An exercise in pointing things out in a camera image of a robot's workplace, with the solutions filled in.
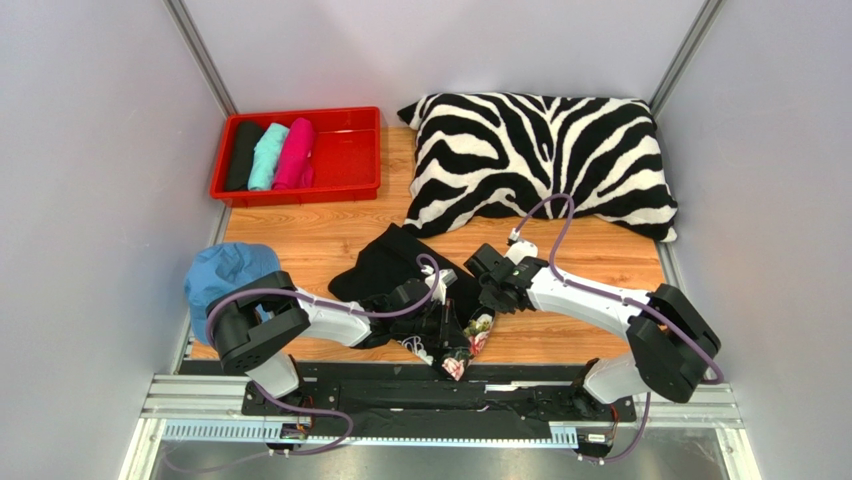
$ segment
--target red plastic tray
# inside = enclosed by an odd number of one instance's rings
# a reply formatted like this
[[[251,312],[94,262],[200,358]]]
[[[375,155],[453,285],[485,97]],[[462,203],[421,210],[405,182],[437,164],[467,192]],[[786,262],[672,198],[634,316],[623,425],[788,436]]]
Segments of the red plastic tray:
[[[226,192],[225,178],[231,166],[237,125],[251,120],[264,129],[273,122],[289,127],[299,117],[310,120],[317,133],[311,154],[314,185],[293,190]],[[231,115],[219,143],[210,196],[229,207],[373,200],[382,177],[380,134],[376,107]]]

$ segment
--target metal frame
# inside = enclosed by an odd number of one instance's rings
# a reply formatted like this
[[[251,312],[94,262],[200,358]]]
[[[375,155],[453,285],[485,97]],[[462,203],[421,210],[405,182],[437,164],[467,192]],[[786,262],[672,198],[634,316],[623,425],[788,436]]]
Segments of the metal frame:
[[[225,115],[236,114],[237,107],[234,104],[234,100],[231,98],[231,94],[228,93],[228,89],[225,88],[225,82],[222,80],[222,76],[219,75],[219,71],[216,69],[216,65],[213,63],[213,59],[210,57],[210,53],[201,39],[201,34],[198,33],[198,28],[195,26],[195,22],[192,21],[192,16],[189,14],[189,10],[186,8],[183,0],[163,0],[163,4],[168,9],[175,25],[177,25],[183,39],[186,41],[186,45],[195,57],[198,68],[201,69],[202,75],[207,80],[210,91],[219,103],[222,113]]]
[[[678,48],[675,57],[672,59],[672,63],[669,65],[668,70],[663,75],[663,79],[660,81],[660,85],[651,98],[651,113],[653,115],[658,115],[663,109],[663,106],[665,106],[678,80],[680,80],[692,57],[695,56],[695,52],[713,25],[713,21],[716,20],[716,16],[719,14],[724,3],[725,0],[706,0],[704,5],[701,6],[698,16],[692,22],[692,26],[689,28],[686,37],[680,44],[680,48]]]

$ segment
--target blue cap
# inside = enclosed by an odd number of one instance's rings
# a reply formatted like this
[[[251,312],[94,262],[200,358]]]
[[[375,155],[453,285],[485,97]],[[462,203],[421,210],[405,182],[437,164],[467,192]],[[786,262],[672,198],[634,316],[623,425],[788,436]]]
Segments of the blue cap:
[[[205,327],[210,302],[278,270],[278,255],[266,245],[221,243],[199,252],[183,283],[195,337],[208,344]]]

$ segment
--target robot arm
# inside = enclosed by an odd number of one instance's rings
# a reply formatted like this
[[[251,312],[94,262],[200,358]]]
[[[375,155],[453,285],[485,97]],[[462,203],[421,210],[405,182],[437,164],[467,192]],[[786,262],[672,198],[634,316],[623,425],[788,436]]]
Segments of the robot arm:
[[[480,280],[480,301],[498,312],[531,308],[577,318],[624,340],[631,352],[614,359],[593,359],[575,380],[579,395],[599,404],[653,391],[671,401],[689,401],[707,365],[672,331],[662,330],[644,309],[651,307],[677,325],[706,352],[716,356],[719,338],[677,288],[662,284],[654,292],[629,290],[557,271],[538,259],[535,245],[520,240],[501,256],[483,245],[465,263]]]
[[[456,279],[452,270],[441,270],[423,280],[410,281],[382,296],[381,303],[390,311],[400,310],[428,294],[439,284],[433,302],[444,303],[446,287]],[[323,338],[352,348],[372,348],[387,343],[391,336],[379,321],[371,320],[358,302],[338,302],[309,295],[293,284],[287,272],[266,275],[213,301],[208,315],[226,297],[248,290],[266,289],[228,303],[222,308],[212,330],[213,346],[226,374],[244,373],[275,398],[296,390],[301,379],[293,359],[282,348],[298,336]],[[281,290],[295,292],[280,295]],[[262,322],[260,311],[271,317]]]

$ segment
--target cable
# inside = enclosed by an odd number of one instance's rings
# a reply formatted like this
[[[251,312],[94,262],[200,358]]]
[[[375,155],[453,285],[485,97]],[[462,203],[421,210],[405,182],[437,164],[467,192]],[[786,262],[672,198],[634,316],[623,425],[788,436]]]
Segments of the cable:
[[[325,416],[329,416],[329,417],[339,417],[339,418],[346,420],[346,432],[344,432],[343,435],[341,435],[340,437],[338,437],[334,441],[329,442],[329,443],[327,443],[327,444],[325,444],[321,447],[313,448],[311,450],[292,450],[292,451],[287,452],[291,456],[316,455],[318,453],[327,452],[329,450],[334,449],[335,447],[337,447],[341,443],[343,443],[352,434],[352,429],[355,427],[355,422],[352,420],[352,417],[350,417],[349,415],[347,415],[344,412],[339,412],[337,410],[325,410],[325,409],[322,409],[322,408],[302,408],[302,407],[295,407],[293,405],[288,405],[288,404],[274,398],[269,392],[264,390],[264,388],[261,387],[260,385],[258,385],[257,383],[255,383],[255,386],[257,387],[257,391],[260,392],[260,394],[263,395],[263,397],[268,402],[272,403],[273,405],[275,405],[279,408],[283,408],[285,410],[289,410],[289,411],[294,412],[294,413],[308,414],[308,415],[311,415],[312,419],[313,419],[313,416],[315,416],[315,415],[325,415]],[[300,433],[296,429],[286,429],[286,430],[288,431],[288,433]],[[283,450],[282,451],[274,451],[274,452],[279,453],[279,454],[285,453]],[[161,459],[162,459],[164,465],[166,465],[169,469],[174,470],[176,472],[188,473],[188,474],[194,474],[194,475],[203,475],[203,474],[206,474],[206,473],[214,473],[214,472],[220,472],[222,470],[227,470],[229,468],[236,467],[237,465],[240,465],[242,463],[249,462],[251,460],[255,460],[255,459],[258,459],[258,458],[268,457],[268,456],[271,455],[271,453],[272,453],[271,451],[255,453],[255,454],[248,455],[248,456],[245,456],[243,458],[239,458],[237,460],[234,460],[233,462],[226,463],[224,465],[217,465],[215,467],[197,468],[197,469],[178,467],[177,465],[172,463],[171,460],[169,460],[168,452],[165,452],[165,451],[163,452]]]
[[[229,468],[236,467],[237,465],[240,465],[241,463],[250,462],[250,461],[256,460],[258,458],[268,457],[269,455],[270,455],[269,450],[267,450],[265,452],[254,453],[252,455],[248,455],[248,456],[245,456],[243,458],[238,458],[238,459],[234,460],[233,462],[226,463],[224,465],[217,465],[215,467],[207,467],[207,468],[178,467],[177,465],[172,463],[171,460],[169,460],[168,453],[165,452],[165,451],[163,451],[163,455],[160,457],[160,459],[163,461],[163,464],[165,466],[169,467],[170,470],[174,470],[175,472],[188,473],[188,474],[193,474],[193,475],[203,475],[205,473],[221,472],[222,470],[227,470]],[[161,476],[161,475],[162,475],[162,467],[160,468],[160,475],[158,475],[158,476]]]
[[[357,311],[357,312],[354,312],[354,313],[356,313],[357,315],[363,315],[365,317],[371,317],[371,318],[393,318],[393,317],[399,317],[399,316],[407,315],[407,314],[409,314],[413,311],[416,311],[417,309],[419,309],[423,305],[425,305],[426,302],[428,302],[432,299],[432,296],[434,295],[435,291],[438,289],[438,284],[440,283],[441,269],[438,266],[438,262],[431,255],[421,253],[420,255],[417,256],[417,264],[422,268],[422,267],[425,266],[424,262],[431,264],[430,266],[432,267],[432,272],[435,275],[435,281],[432,282],[432,287],[429,289],[429,293],[424,295],[423,298],[418,300],[414,305],[411,305],[410,307],[403,308],[401,310],[397,310],[395,312]],[[313,305],[320,306],[320,307],[331,308],[331,309],[340,310],[340,311],[343,311],[343,312],[351,312],[352,311],[349,307],[345,307],[343,305],[332,302],[330,300],[323,300],[323,299],[317,298],[313,295],[308,295],[308,294],[296,292],[296,291],[293,291],[293,290],[284,290],[284,289],[279,289],[279,288],[253,288],[253,289],[250,289],[250,290],[244,290],[242,292],[234,293],[233,295],[228,295],[227,297],[222,299],[213,308],[213,310],[210,311],[210,314],[207,316],[207,325],[206,325],[206,329],[205,329],[206,334],[207,334],[207,342],[210,345],[214,345],[214,343],[213,343],[213,329],[216,326],[216,322],[219,319],[219,314],[222,312],[222,309],[225,308],[225,306],[227,306],[228,304],[230,304],[232,302],[235,302],[235,301],[240,300],[242,298],[252,297],[252,296],[255,296],[255,295],[278,295],[278,296],[283,296],[283,297],[291,297],[291,298],[296,298],[298,300],[303,300],[305,302],[309,302]],[[275,405],[279,408],[283,408],[285,410],[289,410],[289,411],[295,412],[295,413],[304,413],[304,414],[308,414],[308,415],[312,415],[312,416],[315,416],[315,415],[334,416],[334,417],[340,417],[340,418],[346,420],[346,422],[348,424],[348,426],[346,428],[346,433],[344,433],[342,436],[340,436],[336,440],[328,443],[327,445],[323,445],[321,447],[314,448],[314,449],[311,449],[311,450],[294,450],[294,451],[290,452],[290,455],[316,455],[318,453],[327,452],[328,450],[333,449],[334,447],[336,447],[337,445],[342,443],[344,440],[346,440],[346,438],[349,437],[349,435],[352,433],[352,429],[354,427],[354,422],[352,421],[352,417],[345,414],[344,412],[339,412],[339,411],[336,411],[336,410],[324,410],[324,409],[320,409],[320,408],[302,408],[302,407],[296,407],[296,406],[293,406],[293,405],[289,405],[289,404],[284,403],[284,402],[278,400],[277,398],[273,397],[269,392],[264,390],[263,387],[261,387],[259,384],[257,384],[257,382],[255,382],[255,385],[257,386],[258,392],[260,392],[261,395],[263,395],[263,397],[266,398],[266,400],[268,402],[272,403],[273,405]]]
[[[718,385],[720,383],[723,383],[725,375],[722,373],[722,369],[719,367],[719,365],[715,361],[713,361],[712,358],[710,358],[710,355],[707,355],[707,352],[705,352],[703,348],[701,348],[697,343],[695,343],[694,340],[689,338],[689,336],[686,333],[684,333],[684,331],[681,330],[680,327],[675,325],[674,322],[669,320],[662,313],[658,312],[654,308],[651,308],[649,305],[642,303],[642,302],[640,302],[636,299],[629,298],[629,297],[622,298],[620,295],[618,295],[616,293],[608,292],[606,290],[601,290],[599,288],[595,288],[595,287],[592,287],[590,285],[585,285],[585,284],[582,284],[582,283],[579,283],[579,282],[575,282],[574,280],[571,280],[570,278],[565,278],[564,276],[562,276],[562,273],[559,272],[559,269],[556,267],[556,251],[559,250],[559,247],[562,245],[562,240],[565,239],[565,234],[568,233],[568,227],[571,226],[571,220],[574,217],[574,199],[572,199],[570,195],[565,194],[565,193],[555,193],[555,194],[545,198],[544,200],[540,201],[538,204],[536,204],[536,206],[534,206],[532,208],[532,210],[529,211],[529,213],[527,213],[527,215],[521,220],[521,222],[518,224],[518,226],[515,227],[514,232],[517,232],[518,234],[520,234],[521,228],[524,226],[524,224],[527,222],[527,220],[529,220],[530,217],[532,217],[532,215],[539,208],[542,207],[542,205],[544,205],[545,203],[547,203],[551,200],[557,199],[557,198],[563,198],[563,199],[568,201],[568,213],[565,216],[565,225],[562,226],[562,230],[559,232],[559,235],[556,237],[556,241],[553,242],[553,248],[550,249],[550,258],[548,260],[549,260],[549,263],[550,263],[550,271],[551,271],[551,273],[553,273],[553,276],[556,277],[557,279],[559,279],[559,281],[562,282],[564,285],[570,285],[574,288],[578,288],[580,290],[584,290],[584,291],[589,292],[589,293],[594,293],[594,294],[600,295],[602,297],[609,298],[610,300],[617,301],[619,303],[624,301],[626,304],[637,307],[637,308],[641,309],[642,311],[644,311],[645,313],[653,316],[654,318],[659,320],[663,325],[665,325],[669,330],[674,332],[675,335],[680,337],[680,339],[683,340],[683,342],[685,344],[687,344],[689,346],[689,348],[691,348],[698,355],[698,357],[701,358],[701,360],[704,363],[706,363],[708,367],[710,367],[711,370],[713,370],[713,373],[716,375],[716,378],[713,379],[713,380],[705,381],[703,383],[706,383],[708,385]]]
[[[641,309],[642,311],[648,313],[649,315],[651,315],[655,319],[659,320],[669,330],[674,332],[675,335],[680,337],[680,339],[683,340],[683,342],[686,343],[689,346],[689,348],[691,348],[696,353],[696,355],[698,355],[698,357],[701,358],[701,360],[704,363],[707,364],[707,366],[711,370],[713,370],[713,373],[716,375],[716,378],[713,379],[713,380],[705,380],[702,383],[705,383],[705,384],[708,384],[708,385],[718,385],[718,384],[724,382],[725,381],[725,375],[722,373],[722,369],[719,367],[719,365],[715,361],[713,361],[712,358],[710,358],[710,355],[708,355],[707,352],[704,351],[704,349],[702,349],[697,343],[695,343],[695,341],[693,341],[691,338],[689,338],[689,336],[686,333],[684,333],[684,331],[681,330],[680,327],[675,325],[674,322],[669,320],[665,315],[663,315],[662,313],[658,312],[657,310],[651,308],[649,305],[642,303],[642,302],[639,302],[638,300],[635,300],[635,299],[629,298],[629,297],[622,298],[618,294],[611,293],[611,292],[608,292],[606,290],[601,290],[599,288],[595,288],[595,287],[585,285],[585,284],[582,284],[582,283],[579,283],[579,282],[575,282],[575,281],[573,281],[569,278],[565,278],[562,275],[562,273],[559,272],[559,269],[556,267],[556,251],[559,250],[559,247],[562,245],[562,240],[565,239],[565,234],[568,233],[568,227],[571,226],[571,220],[574,218],[574,199],[571,197],[571,195],[568,195],[567,193],[555,193],[555,194],[543,199],[542,201],[538,202],[529,212],[527,212],[526,216],[524,216],[524,218],[521,219],[520,223],[518,223],[518,226],[515,227],[514,230],[512,230],[511,234],[509,235],[509,238],[510,239],[511,238],[519,238],[520,233],[521,233],[521,228],[523,228],[524,224],[527,223],[527,221],[530,218],[532,218],[532,216],[535,214],[535,212],[537,212],[538,209],[541,208],[544,204],[546,204],[546,203],[548,203],[552,200],[555,200],[557,198],[565,199],[568,202],[568,212],[565,215],[565,225],[562,226],[562,230],[559,232],[559,235],[556,237],[556,241],[553,242],[553,248],[550,249],[550,257],[548,258],[548,261],[550,263],[550,271],[551,271],[551,273],[553,273],[553,276],[556,277],[557,279],[559,279],[559,281],[561,281],[564,285],[570,285],[574,288],[578,288],[580,290],[584,290],[584,291],[589,292],[589,293],[594,293],[594,294],[600,295],[604,298],[609,298],[609,299],[617,301],[617,302],[624,302],[625,304],[632,305],[632,306],[637,307],[637,308]],[[617,462],[619,460],[626,458],[628,455],[630,455],[631,452],[633,452],[633,450],[636,448],[636,445],[639,444],[639,439],[642,438],[642,434],[645,432],[645,426],[648,423],[648,416],[650,414],[650,410],[651,410],[651,392],[648,392],[647,396],[645,397],[645,412],[642,415],[642,421],[639,423],[639,431],[636,432],[636,437],[633,439],[633,441],[630,443],[630,445],[623,452],[621,452],[620,454],[618,454],[614,457],[607,458],[605,460],[606,462]],[[604,459],[592,457],[592,459],[590,461],[592,463],[601,463],[602,464]]]
[[[302,408],[289,405],[273,397],[272,394],[264,390],[264,388],[258,385],[257,382],[255,382],[254,385],[255,387],[257,387],[257,391],[260,392],[261,395],[263,395],[263,398],[265,398],[267,402],[275,405],[278,408],[283,408],[284,410],[289,410],[293,413],[304,413],[306,415],[323,415],[326,417],[338,417],[346,420],[346,432],[343,435],[337,437],[335,440],[321,447],[312,448],[310,450],[293,450],[290,452],[290,455],[316,455],[318,453],[323,453],[332,450],[333,448],[343,443],[347,438],[349,438],[349,435],[352,434],[352,429],[355,428],[355,422],[352,420],[352,417],[347,415],[345,412],[340,412],[337,410],[326,410],[323,408]]]
[[[432,282],[432,287],[429,289],[429,293],[424,295],[423,298],[418,300],[417,303],[411,305],[410,307],[406,307],[402,310],[397,310],[395,312],[365,312],[361,310],[353,311],[349,307],[344,307],[339,303],[332,302],[331,300],[324,300],[313,295],[308,295],[306,293],[296,292],[293,290],[284,290],[280,288],[253,288],[251,290],[244,290],[242,292],[237,292],[233,295],[228,295],[227,297],[222,299],[222,301],[220,301],[219,304],[213,308],[213,310],[210,311],[210,314],[207,316],[207,327],[205,329],[207,333],[207,343],[209,343],[211,346],[213,345],[213,327],[216,326],[216,322],[219,320],[219,313],[222,312],[222,309],[224,309],[228,304],[232,302],[246,297],[253,297],[255,295],[279,295],[282,297],[292,297],[298,300],[311,303],[312,305],[316,305],[318,307],[331,308],[334,310],[340,310],[342,312],[351,312],[369,318],[394,318],[407,315],[425,305],[426,302],[430,301],[432,299],[432,295],[434,295],[435,291],[438,289],[438,284],[440,283],[441,269],[440,267],[438,267],[438,262],[435,261],[435,259],[432,258],[431,255],[425,253],[417,255],[417,264],[421,268],[424,266],[424,261],[431,264],[430,266],[432,267],[432,271],[435,275],[435,281]]]

